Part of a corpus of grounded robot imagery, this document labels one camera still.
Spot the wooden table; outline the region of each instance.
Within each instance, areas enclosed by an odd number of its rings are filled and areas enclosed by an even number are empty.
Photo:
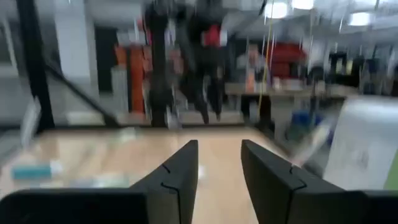
[[[226,83],[225,92],[227,95],[260,95],[261,94],[261,83],[257,83],[255,91],[246,91],[246,85],[244,83]],[[291,90],[286,87],[279,89],[267,88],[265,84],[263,86],[263,95],[268,96],[294,96],[294,97],[311,97],[312,88],[306,86],[302,90]],[[358,95],[358,89],[343,86],[343,85],[329,85],[328,92],[321,85],[318,85],[315,90],[316,96],[326,96],[329,98],[345,98],[351,95]]]
[[[16,164],[57,160],[65,169],[60,179],[124,172],[139,180],[189,140],[197,139],[204,176],[198,181],[193,223],[257,223],[243,176],[241,141],[250,139],[285,157],[271,140],[249,128],[184,129],[180,132],[146,129],[140,130],[136,139],[122,143],[114,139],[115,132],[107,131],[44,134],[30,149],[10,159],[2,168],[1,194],[4,196],[21,188],[10,176],[11,167]]]

